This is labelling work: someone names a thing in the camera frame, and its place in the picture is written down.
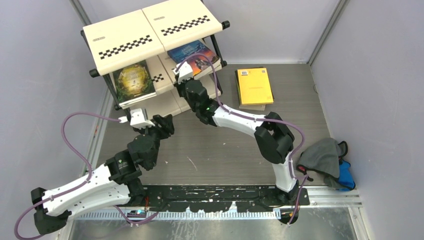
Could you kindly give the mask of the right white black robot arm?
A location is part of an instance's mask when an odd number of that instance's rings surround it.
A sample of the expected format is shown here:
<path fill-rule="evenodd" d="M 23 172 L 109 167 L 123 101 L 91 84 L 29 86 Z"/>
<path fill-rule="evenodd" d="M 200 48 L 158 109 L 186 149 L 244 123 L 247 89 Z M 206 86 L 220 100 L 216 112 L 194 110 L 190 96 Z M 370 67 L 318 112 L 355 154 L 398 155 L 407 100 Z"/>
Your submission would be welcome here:
<path fill-rule="evenodd" d="M 222 104 L 209 96 L 200 81 L 192 78 L 175 83 L 175 87 L 202 123 L 253 137 L 262 157 L 272 164 L 279 202 L 288 206 L 297 199 L 299 181 L 292 162 L 295 136 L 287 122 L 275 112 L 251 114 Z"/>

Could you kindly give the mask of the cream three-tier shelf rack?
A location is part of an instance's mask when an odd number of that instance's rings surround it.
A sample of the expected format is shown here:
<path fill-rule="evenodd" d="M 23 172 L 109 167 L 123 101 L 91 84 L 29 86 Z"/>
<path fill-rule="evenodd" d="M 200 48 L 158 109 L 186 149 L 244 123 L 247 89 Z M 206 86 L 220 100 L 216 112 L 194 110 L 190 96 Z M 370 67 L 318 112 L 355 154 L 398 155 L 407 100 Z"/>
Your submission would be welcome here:
<path fill-rule="evenodd" d="M 130 110 L 145 109 L 147 118 L 154 115 L 163 117 L 177 115 L 188 110 L 188 103 L 179 97 L 175 87 L 176 79 L 172 69 L 175 63 L 168 51 L 182 45 L 210 38 L 230 26 L 229 21 L 219 21 L 200 0 L 167 0 L 143 9 L 138 9 L 110 19 L 85 26 L 84 38 L 95 68 L 92 77 L 103 77 L 118 106 L 118 99 L 110 73 L 126 66 L 146 61 L 152 77 L 156 96 L 142 100 L 124 110 L 124 117 L 130 118 Z M 221 59 L 221 68 L 227 63 L 222 59 L 217 44 L 211 48 Z M 199 80 L 207 89 L 210 98 L 221 95 L 219 81 L 212 73 Z"/>

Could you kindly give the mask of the yellow book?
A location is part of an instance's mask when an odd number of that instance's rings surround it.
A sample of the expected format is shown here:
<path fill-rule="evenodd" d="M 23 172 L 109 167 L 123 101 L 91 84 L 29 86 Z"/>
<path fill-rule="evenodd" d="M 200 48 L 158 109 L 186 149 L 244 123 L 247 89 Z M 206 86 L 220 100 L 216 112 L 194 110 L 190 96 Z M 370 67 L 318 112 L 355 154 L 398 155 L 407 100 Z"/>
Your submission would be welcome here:
<path fill-rule="evenodd" d="M 265 67 L 242 68 L 235 71 L 239 102 L 242 106 L 269 105 L 274 95 Z"/>

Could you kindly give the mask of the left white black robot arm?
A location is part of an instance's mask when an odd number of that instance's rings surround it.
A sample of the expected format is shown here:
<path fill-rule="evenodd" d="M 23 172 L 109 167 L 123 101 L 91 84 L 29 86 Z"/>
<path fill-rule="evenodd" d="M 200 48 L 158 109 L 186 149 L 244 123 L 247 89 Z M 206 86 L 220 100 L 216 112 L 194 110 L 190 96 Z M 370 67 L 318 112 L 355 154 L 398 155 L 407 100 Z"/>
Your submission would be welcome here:
<path fill-rule="evenodd" d="M 90 210 L 109 206 L 141 206 L 146 192 L 140 180 L 141 169 L 152 170 L 157 165 L 161 140 L 175 132 L 173 116 L 154 115 L 139 135 L 88 174 L 53 189 L 35 188 L 31 191 L 35 227 L 47 235 L 65 227 L 67 222 Z"/>

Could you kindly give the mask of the green gold cover book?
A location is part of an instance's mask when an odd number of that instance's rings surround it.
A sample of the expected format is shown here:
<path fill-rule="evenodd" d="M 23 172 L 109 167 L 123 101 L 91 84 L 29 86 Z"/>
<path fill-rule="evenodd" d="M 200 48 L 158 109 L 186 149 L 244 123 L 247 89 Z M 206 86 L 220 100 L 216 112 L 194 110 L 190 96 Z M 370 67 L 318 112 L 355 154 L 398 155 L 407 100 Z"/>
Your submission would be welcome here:
<path fill-rule="evenodd" d="M 115 70 L 109 76 L 116 92 L 118 106 L 122 109 L 157 95 L 145 60 Z"/>

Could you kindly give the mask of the blue Jane Eyre book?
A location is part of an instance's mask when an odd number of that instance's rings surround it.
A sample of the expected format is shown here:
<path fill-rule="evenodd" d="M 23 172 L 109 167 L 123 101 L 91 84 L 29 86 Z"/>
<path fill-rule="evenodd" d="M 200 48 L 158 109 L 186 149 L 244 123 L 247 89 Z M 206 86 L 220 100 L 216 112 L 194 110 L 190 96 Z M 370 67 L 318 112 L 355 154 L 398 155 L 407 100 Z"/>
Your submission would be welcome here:
<path fill-rule="evenodd" d="M 195 80 L 211 74 L 213 72 L 211 66 L 213 66 L 216 71 L 222 68 L 221 58 L 207 47 L 202 40 L 196 40 L 181 45 L 169 50 L 167 54 L 178 65 L 186 58 L 198 54 L 190 57 L 186 61 L 193 70 L 193 77 Z"/>

